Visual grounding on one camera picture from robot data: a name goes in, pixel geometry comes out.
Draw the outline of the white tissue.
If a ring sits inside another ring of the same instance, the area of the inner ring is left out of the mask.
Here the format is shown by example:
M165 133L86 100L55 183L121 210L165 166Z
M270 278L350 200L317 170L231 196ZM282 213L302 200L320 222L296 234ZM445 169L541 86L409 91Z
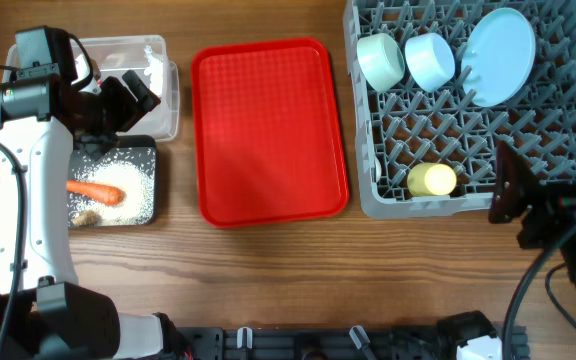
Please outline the white tissue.
M149 78L149 89L158 97L163 93L164 82L164 61L162 55L156 53L153 48L147 45L144 48L145 58L148 66L144 70L144 74Z

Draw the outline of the orange carrot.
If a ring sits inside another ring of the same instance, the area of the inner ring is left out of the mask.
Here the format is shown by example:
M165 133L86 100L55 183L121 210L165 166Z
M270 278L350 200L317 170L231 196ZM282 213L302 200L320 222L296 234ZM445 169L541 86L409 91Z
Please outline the orange carrot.
M68 192L76 193L108 206L116 206L124 199L124 192L119 188L89 182L68 180Z

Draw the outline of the yellow plastic cup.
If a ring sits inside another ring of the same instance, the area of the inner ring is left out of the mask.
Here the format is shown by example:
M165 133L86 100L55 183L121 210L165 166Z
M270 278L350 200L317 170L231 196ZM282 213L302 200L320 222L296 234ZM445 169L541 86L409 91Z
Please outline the yellow plastic cup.
M421 163L410 170L406 183L413 196L444 196L456 188L457 175L448 165Z

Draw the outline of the brown food scrap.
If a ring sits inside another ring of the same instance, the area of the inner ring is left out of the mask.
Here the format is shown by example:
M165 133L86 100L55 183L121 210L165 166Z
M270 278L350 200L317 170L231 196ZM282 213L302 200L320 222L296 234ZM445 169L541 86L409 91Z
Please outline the brown food scrap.
M92 210L86 210L78 213L73 219L74 227L94 226L100 221L100 216Z

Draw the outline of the light blue plate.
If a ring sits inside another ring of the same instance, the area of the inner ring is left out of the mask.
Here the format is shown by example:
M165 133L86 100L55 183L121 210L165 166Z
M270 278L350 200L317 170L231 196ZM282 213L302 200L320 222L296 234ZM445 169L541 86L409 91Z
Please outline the light blue plate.
M475 106L499 105L523 87L535 56L535 33L527 18L513 8L496 9L481 19L468 38L461 70L470 68L470 73L463 90L475 91Z

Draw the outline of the white plastic spoon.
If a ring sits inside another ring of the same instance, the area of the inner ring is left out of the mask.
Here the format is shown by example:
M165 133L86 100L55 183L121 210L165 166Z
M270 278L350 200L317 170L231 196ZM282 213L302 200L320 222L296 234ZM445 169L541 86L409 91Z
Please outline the white plastic spoon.
M381 177L382 177L382 166L381 163L379 161L379 159L377 157L375 157L374 159L374 169L375 169L375 182L379 183Z

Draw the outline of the light blue bowl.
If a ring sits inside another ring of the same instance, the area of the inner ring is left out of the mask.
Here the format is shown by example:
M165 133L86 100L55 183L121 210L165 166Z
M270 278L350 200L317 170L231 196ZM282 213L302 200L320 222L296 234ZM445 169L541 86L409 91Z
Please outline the light blue bowl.
M413 80L426 92L438 90L455 74L453 52L447 41L437 33L408 39L404 55Z

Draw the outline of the mint green bowl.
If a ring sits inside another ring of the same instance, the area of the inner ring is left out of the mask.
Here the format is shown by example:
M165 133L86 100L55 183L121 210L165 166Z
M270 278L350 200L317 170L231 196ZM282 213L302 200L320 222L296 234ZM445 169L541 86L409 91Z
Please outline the mint green bowl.
M360 38L357 57L366 81L377 92L388 91L404 77L403 54L395 39L386 33Z

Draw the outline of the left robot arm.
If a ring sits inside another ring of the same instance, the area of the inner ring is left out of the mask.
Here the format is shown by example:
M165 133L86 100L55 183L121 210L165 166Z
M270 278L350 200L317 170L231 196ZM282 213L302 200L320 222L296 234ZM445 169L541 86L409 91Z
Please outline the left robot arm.
M163 314L121 314L78 283L68 238L74 150L99 158L158 106L133 71L79 76L80 41L47 26L16 35L0 84L0 359L139 359L175 353Z

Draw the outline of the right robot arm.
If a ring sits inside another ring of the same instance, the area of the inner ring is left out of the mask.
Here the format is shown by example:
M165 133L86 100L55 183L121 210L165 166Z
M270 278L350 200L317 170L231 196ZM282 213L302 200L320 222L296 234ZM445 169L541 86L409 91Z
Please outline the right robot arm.
M576 184L541 184L527 162L505 142L497 147L496 170L490 223L509 223L520 218L520 247L540 253L517 285L500 330L480 312L438 322L433 346L438 359L521 358L525 348L513 342L515 320L531 283L555 252L561 254L562 265L576 290Z

